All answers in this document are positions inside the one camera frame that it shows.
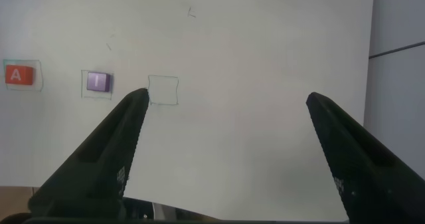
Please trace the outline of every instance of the drawn square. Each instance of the drawn square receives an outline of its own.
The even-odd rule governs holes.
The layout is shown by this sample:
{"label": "drawn square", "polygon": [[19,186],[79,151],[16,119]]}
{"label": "drawn square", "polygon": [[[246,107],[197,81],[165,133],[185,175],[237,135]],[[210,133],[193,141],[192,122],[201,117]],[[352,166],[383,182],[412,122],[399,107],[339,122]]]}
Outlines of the drawn square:
{"label": "drawn square", "polygon": [[[110,76],[109,87],[107,87],[105,90],[109,90],[109,92],[102,92],[102,91],[93,91],[87,89],[87,81],[89,73],[102,73],[102,74],[108,74]],[[100,99],[112,99],[112,90],[114,87],[114,74],[107,73],[107,72],[97,72],[93,70],[81,70],[81,98],[100,98]]]}
{"label": "drawn square", "polygon": [[148,75],[151,104],[177,105],[179,78],[174,76]]}
{"label": "drawn square", "polygon": [[3,70],[5,71],[5,73],[7,65],[29,66],[34,69],[32,85],[6,84],[6,88],[8,90],[41,92],[41,90],[43,89],[43,72],[41,70],[41,62],[39,60],[4,59]]}

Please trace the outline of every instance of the square outline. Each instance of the square outline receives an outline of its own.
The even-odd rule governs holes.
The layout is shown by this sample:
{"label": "square outline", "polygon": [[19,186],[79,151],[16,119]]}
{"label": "square outline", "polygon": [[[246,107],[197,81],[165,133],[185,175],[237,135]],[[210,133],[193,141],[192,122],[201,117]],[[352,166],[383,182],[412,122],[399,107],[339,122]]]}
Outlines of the square outline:
{"label": "square outline", "polygon": [[10,59],[10,58],[4,58],[3,59],[3,70],[5,72],[5,77],[6,77],[6,62],[7,61],[12,61],[12,62],[19,62],[19,61],[25,61],[25,62],[31,62],[31,61],[35,61],[35,62],[39,62],[40,63],[40,74],[41,74],[41,88],[39,90],[34,89],[34,90],[19,90],[19,89],[13,89],[13,88],[9,88],[8,84],[6,84],[6,89],[7,90],[13,90],[13,91],[28,91],[28,92],[41,92],[43,90],[44,87],[44,77],[43,77],[43,68],[42,68],[42,64],[40,60],[21,60],[21,59]]}
{"label": "square outline", "polygon": [[176,103],[175,104],[163,104],[163,103],[156,103],[156,102],[152,102],[152,99],[149,95],[149,102],[150,104],[162,104],[162,105],[178,105],[179,104],[179,97],[177,95],[177,89],[179,87],[179,77],[176,76],[165,76],[165,75],[154,75],[154,74],[150,74],[147,76],[147,79],[149,80],[149,86],[147,87],[147,92],[150,93],[150,88],[151,88],[151,76],[155,76],[155,77],[167,77],[167,78],[176,78],[177,79],[177,85],[175,87],[175,99],[176,99]]}
{"label": "square outline", "polygon": [[[109,92],[103,92],[103,93],[110,93],[111,96],[109,98],[105,98],[105,97],[93,97],[93,96],[83,96],[82,95],[82,89],[83,89],[82,84],[84,82],[83,79],[82,79],[82,77],[83,77],[83,72],[84,71],[87,71],[88,73],[89,72],[100,72],[100,71],[94,71],[94,70],[81,70],[81,98],[93,98],[93,99],[112,100],[112,93],[113,93],[112,91],[114,90],[113,87],[110,87],[110,91]],[[102,72],[102,73],[109,74],[111,76],[110,86],[112,86],[114,84],[114,79],[115,79],[114,74],[113,73],[110,73],[110,72]]]}

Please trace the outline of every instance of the pencil mark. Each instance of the pencil mark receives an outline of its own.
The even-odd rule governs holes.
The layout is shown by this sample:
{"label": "pencil mark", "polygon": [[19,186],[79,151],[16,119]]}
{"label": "pencil mark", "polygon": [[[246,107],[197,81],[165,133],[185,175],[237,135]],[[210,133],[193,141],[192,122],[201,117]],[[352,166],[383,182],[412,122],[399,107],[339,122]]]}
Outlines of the pencil mark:
{"label": "pencil mark", "polygon": [[187,16],[188,17],[192,16],[192,17],[196,18],[196,16],[191,15],[191,10],[192,10],[192,7],[189,7],[189,11],[187,11]]}

